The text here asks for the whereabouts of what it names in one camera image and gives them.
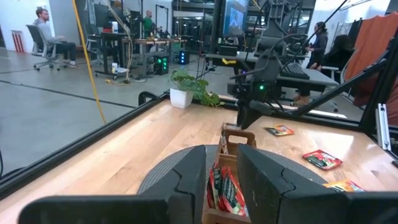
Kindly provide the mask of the grey round woven placemat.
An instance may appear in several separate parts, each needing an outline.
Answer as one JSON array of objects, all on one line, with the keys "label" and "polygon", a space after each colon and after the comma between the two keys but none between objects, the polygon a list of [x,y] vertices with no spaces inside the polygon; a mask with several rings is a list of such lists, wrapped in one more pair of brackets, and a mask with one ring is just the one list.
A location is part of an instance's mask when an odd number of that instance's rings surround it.
[{"label": "grey round woven placemat", "polygon": [[[206,168],[209,169],[213,166],[215,161],[216,149],[217,145],[215,144],[207,144],[206,147]],[[181,151],[177,151],[162,161],[160,161],[157,165],[154,166],[152,170],[148,172],[148,174],[144,177],[144,180],[141,182],[137,194],[141,194],[146,191],[149,187],[154,185],[158,180],[163,178],[163,176],[171,170],[177,163],[181,161],[191,150],[193,147],[188,147],[182,149]],[[296,172],[297,174],[312,180],[313,182],[323,185],[326,184],[327,181],[323,179],[320,175],[316,174],[314,171],[306,168],[305,166],[295,162],[289,158],[281,156],[279,154],[260,150],[260,152],[264,155],[269,156],[271,159],[275,160],[276,162],[282,164],[283,166],[287,167],[288,169]]]}]

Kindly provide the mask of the red strawberry tea packet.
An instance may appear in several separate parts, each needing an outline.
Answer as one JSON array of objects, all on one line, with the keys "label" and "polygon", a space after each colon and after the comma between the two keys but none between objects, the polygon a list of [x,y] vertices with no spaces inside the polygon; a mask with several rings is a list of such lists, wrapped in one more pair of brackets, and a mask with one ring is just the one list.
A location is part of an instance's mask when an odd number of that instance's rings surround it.
[{"label": "red strawberry tea packet", "polygon": [[322,170],[331,170],[343,163],[339,158],[336,158],[320,149],[304,154],[303,158]]},{"label": "red strawberry tea packet", "polygon": [[218,191],[215,188],[215,172],[214,169],[211,168],[209,170],[209,179],[206,187],[206,197],[208,201],[208,206],[210,208],[217,209],[218,208]]},{"label": "red strawberry tea packet", "polygon": [[217,196],[218,196],[218,208],[224,212],[228,211],[225,205],[225,201],[223,199],[223,184],[227,172],[228,169],[226,166],[222,166],[215,169],[215,189],[217,191]]},{"label": "red strawberry tea packet", "polygon": [[239,184],[231,174],[223,179],[220,202],[232,214],[248,217],[248,210]]}]

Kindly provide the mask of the silver aluminium bracket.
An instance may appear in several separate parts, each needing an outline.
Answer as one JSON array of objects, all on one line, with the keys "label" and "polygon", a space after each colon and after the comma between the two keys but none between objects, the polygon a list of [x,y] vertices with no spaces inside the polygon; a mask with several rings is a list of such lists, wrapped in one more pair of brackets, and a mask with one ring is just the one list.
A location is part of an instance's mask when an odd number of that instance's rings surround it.
[{"label": "silver aluminium bracket", "polygon": [[386,105],[379,103],[375,111],[377,143],[383,150],[391,151],[391,139],[389,135],[389,124]]}]

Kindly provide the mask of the orange fabric panel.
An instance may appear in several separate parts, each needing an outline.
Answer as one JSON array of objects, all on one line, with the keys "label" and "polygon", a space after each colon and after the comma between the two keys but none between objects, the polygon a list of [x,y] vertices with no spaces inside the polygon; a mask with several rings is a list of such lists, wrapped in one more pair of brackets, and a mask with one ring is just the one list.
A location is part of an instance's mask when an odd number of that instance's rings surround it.
[{"label": "orange fabric panel", "polygon": [[[346,81],[356,77],[364,68],[370,66],[382,56],[397,28],[398,12],[363,21],[355,43],[356,53],[346,68]],[[377,78],[378,74],[374,73],[353,86],[355,92],[354,105],[364,106],[368,103]]]}]

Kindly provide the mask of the grey desk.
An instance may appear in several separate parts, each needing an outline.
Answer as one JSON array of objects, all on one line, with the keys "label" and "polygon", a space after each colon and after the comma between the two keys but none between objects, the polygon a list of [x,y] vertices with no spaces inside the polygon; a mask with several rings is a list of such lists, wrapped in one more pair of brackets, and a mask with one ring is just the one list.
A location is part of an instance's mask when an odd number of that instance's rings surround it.
[{"label": "grey desk", "polygon": [[[252,75],[255,80],[265,82],[275,86],[285,86],[289,88],[300,88],[308,86],[313,91],[324,91],[328,86],[338,86],[333,79],[324,76],[318,70],[311,70],[298,66],[302,76],[294,76],[280,64],[277,53],[274,50],[266,50],[260,56],[255,56],[250,52],[238,52],[235,56],[206,54],[206,58],[217,61],[219,66],[242,66],[247,70],[245,75]],[[225,65],[221,60],[236,60],[233,65]]]}]

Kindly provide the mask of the green plant in white pot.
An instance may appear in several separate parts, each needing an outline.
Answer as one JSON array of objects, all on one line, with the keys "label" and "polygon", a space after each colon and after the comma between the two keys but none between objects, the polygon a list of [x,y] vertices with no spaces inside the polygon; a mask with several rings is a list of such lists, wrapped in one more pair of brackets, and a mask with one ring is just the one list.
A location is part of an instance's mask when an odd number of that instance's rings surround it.
[{"label": "green plant in white pot", "polygon": [[185,70],[173,71],[170,81],[175,85],[170,89],[170,102],[176,108],[185,109],[193,100],[215,108],[224,104],[219,95],[207,91],[208,81],[197,79]]}]

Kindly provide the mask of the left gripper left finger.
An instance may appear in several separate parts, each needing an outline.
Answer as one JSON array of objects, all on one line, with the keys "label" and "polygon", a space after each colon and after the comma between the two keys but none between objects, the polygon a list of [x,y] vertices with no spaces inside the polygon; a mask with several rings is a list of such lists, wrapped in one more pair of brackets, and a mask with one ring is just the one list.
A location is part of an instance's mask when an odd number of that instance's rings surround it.
[{"label": "left gripper left finger", "polygon": [[144,178],[139,194],[146,198],[141,224],[201,224],[206,182],[206,147],[178,151],[158,163]]}]

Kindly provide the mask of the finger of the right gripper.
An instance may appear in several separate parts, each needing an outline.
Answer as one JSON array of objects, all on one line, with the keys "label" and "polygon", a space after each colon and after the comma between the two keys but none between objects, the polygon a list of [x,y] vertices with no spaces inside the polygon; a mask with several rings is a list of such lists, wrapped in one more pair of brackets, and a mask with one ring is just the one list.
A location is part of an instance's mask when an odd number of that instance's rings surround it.
[{"label": "finger of the right gripper", "polygon": [[249,108],[251,109],[251,115],[249,116],[248,126],[252,125],[261,116],[269,116],[275,112],[275,108],[272,105],[257,100],[251,100]]},{"label": "finger of the right gripper", "polygon": [[248,108],[244,105],[238,105],[238,115],[236,125],[241,129],[247,129],[246,119],[248,118]]}]

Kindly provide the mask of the wooden three-compartment tea box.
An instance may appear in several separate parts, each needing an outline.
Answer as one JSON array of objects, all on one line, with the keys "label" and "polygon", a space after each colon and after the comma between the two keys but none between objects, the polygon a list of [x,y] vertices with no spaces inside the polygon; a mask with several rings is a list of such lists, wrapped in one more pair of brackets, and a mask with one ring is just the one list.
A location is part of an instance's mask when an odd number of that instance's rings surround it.
[{"label": "wooden three-compartment tea box", "polygon": [[[231,174],[236,182],[239,184],[238,178],[238,168],[237,168],[237,150],[238,143],[230,141],[230,137],[243,138],[243,143],[256,147],[256,137],[253,133],[243,131],[240,128],[236,127],[233,124],[225,123],[221,126],[221,133],[224,133],[226,136],[227,144],[228,144],[228,154],[222,154],[221,143],[217,145],[215,161],[211,168],[215,169],[226,166],[228,169],[227,174]],[[214,209],[208,206],[208,201],[205,193],[205,203],[203,206],[203,224],[250,224],[249,217],[242,217],[239,215],[235,215],[229,212],[224,212],[219,208]]]}]

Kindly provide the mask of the orange tea packet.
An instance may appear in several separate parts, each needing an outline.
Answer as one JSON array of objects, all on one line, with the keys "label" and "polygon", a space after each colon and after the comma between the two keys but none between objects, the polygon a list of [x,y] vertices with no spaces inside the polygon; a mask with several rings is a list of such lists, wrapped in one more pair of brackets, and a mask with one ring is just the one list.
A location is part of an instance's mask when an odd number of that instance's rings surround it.
[{"label": "orange tea packet", "polygon": [[342,180],[323,184],[324,187],[333,189],[337,192],[364,192],[365,190],[351,180]]},{"label": "orange tea packet", "polygon": [[264,129],[274,136],[288,136],[294,134],[294,131],[292,129],[284,125],[265,127]]}]

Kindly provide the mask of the black computer tower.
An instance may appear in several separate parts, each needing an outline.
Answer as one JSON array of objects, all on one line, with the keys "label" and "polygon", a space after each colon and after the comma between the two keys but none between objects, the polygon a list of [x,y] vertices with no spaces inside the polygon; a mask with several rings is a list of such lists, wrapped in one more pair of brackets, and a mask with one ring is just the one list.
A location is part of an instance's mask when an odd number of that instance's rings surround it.
[{"label": "black computer tower", "polygon": [[154,74],[165,75],[169,72],[169,58],[168,57],[154,57]]},{"label": "black computer tower", "polygon": [[190,63],[190,52],[187,50],[181,50],[178,56],[178,63],[181,65],[187,65]]}]

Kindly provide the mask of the red white striped barrier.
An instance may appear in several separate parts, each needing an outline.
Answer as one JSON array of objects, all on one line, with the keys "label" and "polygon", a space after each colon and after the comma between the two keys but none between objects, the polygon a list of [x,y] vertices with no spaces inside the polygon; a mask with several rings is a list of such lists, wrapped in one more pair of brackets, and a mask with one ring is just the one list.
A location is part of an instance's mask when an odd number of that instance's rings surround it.
[{"label": "red white striped barrier", "polygon": [[12,33],[12,38],[15,46],[15,51],[16,52],[25,52],[24,49],[24,43],[23,43],[23,36],[22,36],[22,31],[21,30],[11,30]]}]

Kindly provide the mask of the large display screen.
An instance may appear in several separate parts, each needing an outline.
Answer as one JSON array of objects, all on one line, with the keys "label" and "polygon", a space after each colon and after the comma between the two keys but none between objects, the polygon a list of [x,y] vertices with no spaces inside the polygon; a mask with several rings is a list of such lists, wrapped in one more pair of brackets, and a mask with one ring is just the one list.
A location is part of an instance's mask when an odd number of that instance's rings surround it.
[{"label": "large display screen", "polygon": [[242,37],[246,30],[249,0],[223,0],[220,36]]}]

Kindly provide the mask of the grey office chair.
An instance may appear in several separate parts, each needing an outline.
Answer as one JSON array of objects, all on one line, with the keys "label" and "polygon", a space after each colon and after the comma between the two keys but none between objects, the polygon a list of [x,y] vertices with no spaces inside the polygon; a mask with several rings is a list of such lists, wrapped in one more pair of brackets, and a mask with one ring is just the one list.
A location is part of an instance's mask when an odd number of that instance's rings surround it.
[{"label": "grey office chair", "polygon": [[67,63],[58,61],[60,54],[57,53],[57,42],[51,43],[47,41],[42,31],[35,25],[26,25],[26,27],[34,41],[32,55],[45,59],[44,62],[35,63],[33,65],[34,70],[40,71],[42,67],[48,66],[50,69],[56,68],[59,71],[61,68],[68,67]]}]

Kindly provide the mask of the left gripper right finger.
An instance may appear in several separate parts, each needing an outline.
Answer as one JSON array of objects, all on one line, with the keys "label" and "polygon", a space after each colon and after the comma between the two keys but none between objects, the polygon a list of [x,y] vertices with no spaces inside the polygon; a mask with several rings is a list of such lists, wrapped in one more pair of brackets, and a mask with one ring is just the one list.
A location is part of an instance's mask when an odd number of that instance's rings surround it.
[{"label": "left gripper right finger", "polygon": [[238,146],[238,176],[252,224],[347,224],[348,199],[259,150]]}]

